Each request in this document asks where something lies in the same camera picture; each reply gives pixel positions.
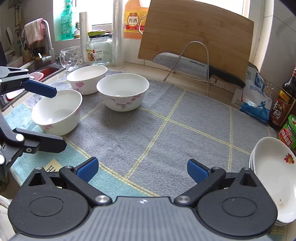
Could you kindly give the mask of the green lid sauce jar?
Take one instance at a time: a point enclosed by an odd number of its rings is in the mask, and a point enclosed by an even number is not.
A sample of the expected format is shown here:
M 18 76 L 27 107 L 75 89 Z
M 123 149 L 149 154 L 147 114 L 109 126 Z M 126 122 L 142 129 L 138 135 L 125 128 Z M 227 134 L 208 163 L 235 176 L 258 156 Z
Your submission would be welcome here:
M 295 155 L 296 151 L 296 119 L 295 115 L 291 114 L 286 123 L 279 131 L 277 138 L 287 145 Z

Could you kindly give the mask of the glass jar yellow lid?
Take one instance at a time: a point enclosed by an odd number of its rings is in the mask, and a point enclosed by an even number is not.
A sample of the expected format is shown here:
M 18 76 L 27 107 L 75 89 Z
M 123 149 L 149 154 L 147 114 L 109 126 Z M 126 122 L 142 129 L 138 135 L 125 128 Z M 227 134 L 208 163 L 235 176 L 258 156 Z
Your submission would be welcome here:
M 88 60 L 93 65 L 112 63 L 112 41 L 105 30 L 88 33 L 89 41 L 85 45 Z

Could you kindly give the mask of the grey teal dish towel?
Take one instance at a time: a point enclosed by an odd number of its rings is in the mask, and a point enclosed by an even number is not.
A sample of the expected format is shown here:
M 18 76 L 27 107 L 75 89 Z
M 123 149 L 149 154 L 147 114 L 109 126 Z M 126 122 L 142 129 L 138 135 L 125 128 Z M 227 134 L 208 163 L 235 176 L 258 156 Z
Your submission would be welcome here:
M 175 85 L 151 80 L 140 107 L 112 111 L 98 93 L 83 97 L 80 119 L 59 154 L 37 152 L 11 167 L 22 184 L 38 166 L 52 171 L 99 161 L 90 184 L 117 196 L 176 197 L 195 185 L 187 161 L 238 172 L 256 143 L 275 131 L 226 104 Z

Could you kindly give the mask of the black handled santoku knife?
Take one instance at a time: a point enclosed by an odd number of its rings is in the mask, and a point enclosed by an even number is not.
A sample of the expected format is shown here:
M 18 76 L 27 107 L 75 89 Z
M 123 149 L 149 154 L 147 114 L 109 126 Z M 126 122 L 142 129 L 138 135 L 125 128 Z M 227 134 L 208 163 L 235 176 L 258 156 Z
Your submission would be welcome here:
M 153 63 L 159 64 L 171 69 L 173 68 L 178 57 L 179 56 L 176 54 L 163 52 L 163 53 L 157 54 L 157 56 L 154 57 Z M 192 60 L 190 58 L 183 57 L 183 56 L 179 59 L 178 63 L 175 65 L 174 70 L 183 72 L 188 75 L 193 75 L 205 80 L 207 80 L 207 70 L 209 70 L 209 77 L 211 77 L 212 75 L 215 75 L 218 78 L 230 84 L 237 85 L 240 88 L 245 87 L 244 81 L 238 78 L 237 76 L 231 73 L 225 72 L 223 70 L 220 70 L 218 68 L 215 68 L 213 66 L 208 66 L 205 63 Z

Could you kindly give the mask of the pink cloth on faucet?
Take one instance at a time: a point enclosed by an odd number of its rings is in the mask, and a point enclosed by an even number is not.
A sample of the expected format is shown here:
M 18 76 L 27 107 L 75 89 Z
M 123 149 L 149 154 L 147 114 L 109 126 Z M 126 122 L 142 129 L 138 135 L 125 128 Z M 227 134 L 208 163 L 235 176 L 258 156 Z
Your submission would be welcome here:
M 42 41 L 44 39 L 45 26 L 42 23 L 42 21 L 43 18 L 39 18 L 25 24 L 24 30 L 28 46 L 34 44 L 37 41 Z

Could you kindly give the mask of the green dish soap bottle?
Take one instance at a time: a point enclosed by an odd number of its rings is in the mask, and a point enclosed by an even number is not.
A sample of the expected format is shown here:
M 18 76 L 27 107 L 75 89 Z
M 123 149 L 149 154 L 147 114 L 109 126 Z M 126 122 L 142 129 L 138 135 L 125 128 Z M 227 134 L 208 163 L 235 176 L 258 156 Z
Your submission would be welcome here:
M 61 40 L 74 38 L 74 28 L 72 25 L 72 1 L 65 1 L 65 8 L 61 15 Z

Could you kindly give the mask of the small potted plant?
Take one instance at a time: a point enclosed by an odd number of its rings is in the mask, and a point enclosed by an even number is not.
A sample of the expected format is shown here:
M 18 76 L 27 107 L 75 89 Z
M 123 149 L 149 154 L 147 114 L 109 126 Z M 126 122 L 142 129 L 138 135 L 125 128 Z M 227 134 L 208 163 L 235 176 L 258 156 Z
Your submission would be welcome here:
M 74 39 L 80 38 L 80 25 L 79 22 L 75 23 Z

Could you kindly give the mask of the orange cooking wine jug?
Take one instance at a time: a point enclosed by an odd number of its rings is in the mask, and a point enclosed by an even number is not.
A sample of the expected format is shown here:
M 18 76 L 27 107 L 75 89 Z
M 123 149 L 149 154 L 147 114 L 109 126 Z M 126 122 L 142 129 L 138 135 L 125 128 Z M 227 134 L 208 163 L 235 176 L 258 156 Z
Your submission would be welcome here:
M 151 1 L 129 0 L 125 3 L 124 38 L 141 39 Z

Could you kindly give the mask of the plastic wrap roll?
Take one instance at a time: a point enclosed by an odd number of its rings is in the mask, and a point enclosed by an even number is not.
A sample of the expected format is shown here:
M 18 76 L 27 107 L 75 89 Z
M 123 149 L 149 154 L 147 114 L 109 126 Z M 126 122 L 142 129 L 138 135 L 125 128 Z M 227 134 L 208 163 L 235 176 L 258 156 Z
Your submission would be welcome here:
M 123 0 L 113 1 L 112 22 L 112 64 L 121 66 L 124 64 L 123 30 L 124 30 L 125 6 Z
M 79 26 L 80 26 L 80 47 L 82 55 L 82 63 L 86 64 L 89 62 L 86 51 L 86 44 L 88 43 L 88 15 L 87 12 L 79 13 Z

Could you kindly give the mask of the metal sink faucet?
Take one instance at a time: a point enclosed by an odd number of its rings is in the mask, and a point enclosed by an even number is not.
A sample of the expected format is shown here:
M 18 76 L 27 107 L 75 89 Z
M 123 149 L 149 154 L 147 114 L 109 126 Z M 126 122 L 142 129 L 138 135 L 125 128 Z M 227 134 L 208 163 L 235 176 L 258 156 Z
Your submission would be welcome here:
M 52 44 L 52 40 L 51 40 L 51 33 L 50 33 L 49 23 L 45 19 L 43 19 L 42 23 L 45 26 L 45 29 L 44 29 L 44 39 L 46 39 L 45 40 L 45 43 L 47 44 L 48 55 L 42 56 L 41 53 L 38 52 L 37 53 L 37 56 L 39 58 L 39 61 L 41 61 L 43 63 L 53 63 L 54 60 L 55 60 L 55 52 L 54 52 L 54 48 L 53 48 L 53 44 Z M 24 29 L 22 31 L 22 35 L 25 38 L 25 43 L 27 44 L 27 39 L 26 39 L 26 34 L 25 34 L 25 30 Z M 32 44 L 30 46 L 28 46 L 28 44 L 27 44 L 27 46 L 29 48 L 32 48 L 34 46 L 34 44 Z

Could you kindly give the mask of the white floral bowl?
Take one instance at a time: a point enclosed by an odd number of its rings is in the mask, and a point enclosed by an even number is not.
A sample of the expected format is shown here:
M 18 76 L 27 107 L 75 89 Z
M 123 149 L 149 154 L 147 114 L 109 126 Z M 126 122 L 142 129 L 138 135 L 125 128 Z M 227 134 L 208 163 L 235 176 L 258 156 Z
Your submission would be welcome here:
M 76 90 L 59 90 L 54 98 L 38 101 L 31 118 L 45 133 L 64 136 L 78 125 L 82 101 L 81 93 Z

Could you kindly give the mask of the large stained white plate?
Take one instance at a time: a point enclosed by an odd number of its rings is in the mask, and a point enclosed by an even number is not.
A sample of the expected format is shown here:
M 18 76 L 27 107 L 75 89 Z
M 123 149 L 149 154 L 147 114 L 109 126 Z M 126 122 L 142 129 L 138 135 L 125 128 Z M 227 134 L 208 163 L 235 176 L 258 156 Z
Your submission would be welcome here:
M 250 159 L 249 159 L 249 168 L 250 168 L 253 172 L 255 172 L 254 167 L 253 167 L 253 156 L 254 156 L 254 150 L 252 150 L 251 155 L 250 155 Z M 279 220 L 277 220 L 277 221 L 275 222 L 275 225 L 277 225 L 277 226 L 285 226 L 285 225 L 288 225 L 288 223 L 283 223 L 283 222 L 280 222 Z

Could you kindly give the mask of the dark vinegar bottle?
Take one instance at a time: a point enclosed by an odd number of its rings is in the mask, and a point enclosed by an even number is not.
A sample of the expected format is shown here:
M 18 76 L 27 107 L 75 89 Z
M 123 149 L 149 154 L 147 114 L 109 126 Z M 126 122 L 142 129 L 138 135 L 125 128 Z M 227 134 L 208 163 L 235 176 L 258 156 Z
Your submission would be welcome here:
M 290 112 L 295 106 L 295 68 L 290 79 L 282 85 L 276 98 L 269 117 L 269 125 L 278 130 L 287 120 Z

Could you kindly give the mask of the clear glass mug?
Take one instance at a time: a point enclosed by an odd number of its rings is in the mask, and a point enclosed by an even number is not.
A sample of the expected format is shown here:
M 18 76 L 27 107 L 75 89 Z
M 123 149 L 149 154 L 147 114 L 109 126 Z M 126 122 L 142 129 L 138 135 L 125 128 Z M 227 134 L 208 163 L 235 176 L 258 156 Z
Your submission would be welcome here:
M 60 63 L 67 72 L 72 72 L 78 69 L 81 65 L 81 48 L 73 46 L 62 49 L 60 52 Z

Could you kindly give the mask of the white fruit plate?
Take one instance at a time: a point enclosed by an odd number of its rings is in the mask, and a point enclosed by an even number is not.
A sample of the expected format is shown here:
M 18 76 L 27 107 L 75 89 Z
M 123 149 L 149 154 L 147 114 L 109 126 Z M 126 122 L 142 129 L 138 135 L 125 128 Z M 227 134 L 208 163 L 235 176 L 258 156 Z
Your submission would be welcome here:
M 277 208 L 277 220 L 295 221 L 295 155 L 280 140 L 260 139 L 254 147 L 253 167 Z

